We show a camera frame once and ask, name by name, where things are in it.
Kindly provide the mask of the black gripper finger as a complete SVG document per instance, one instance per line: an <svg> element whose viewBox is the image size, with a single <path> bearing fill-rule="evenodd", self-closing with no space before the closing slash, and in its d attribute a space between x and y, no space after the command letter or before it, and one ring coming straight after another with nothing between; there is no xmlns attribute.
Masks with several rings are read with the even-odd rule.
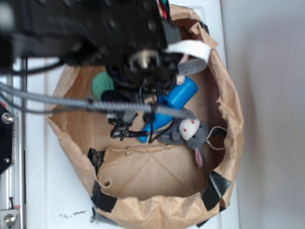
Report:
<svg viewBox="0 0 305 229"><path fill-rule="evenodd" d="M115 101L115 102L129 102L130 99L120 93L119 91L105 91L101 95L101 100L102 101Z"/></svg>

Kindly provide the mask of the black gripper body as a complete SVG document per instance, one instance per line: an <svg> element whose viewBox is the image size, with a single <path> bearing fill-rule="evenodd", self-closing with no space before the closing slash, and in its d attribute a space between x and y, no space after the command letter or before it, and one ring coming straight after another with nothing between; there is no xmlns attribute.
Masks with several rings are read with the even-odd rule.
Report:
<svg viewBox="0 0 305 229"><path fill-rule="evenodd" d="M120 87L168 94L176 85L182 57L180 53L143 50L131 55L121 65L106 66L106 72Z"/></svg>

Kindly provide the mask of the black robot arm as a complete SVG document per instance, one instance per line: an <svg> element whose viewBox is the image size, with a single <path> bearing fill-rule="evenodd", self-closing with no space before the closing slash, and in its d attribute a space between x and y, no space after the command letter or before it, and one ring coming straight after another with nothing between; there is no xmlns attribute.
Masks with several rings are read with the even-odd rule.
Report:
<svg viewBox="0 0 305 229"><path fill-rule="evenodd" d="M58 58L58 65L104 66L122 87L169 93L181 40L162 0L3 0L0 3L0 72L18 58Z"/></svg>

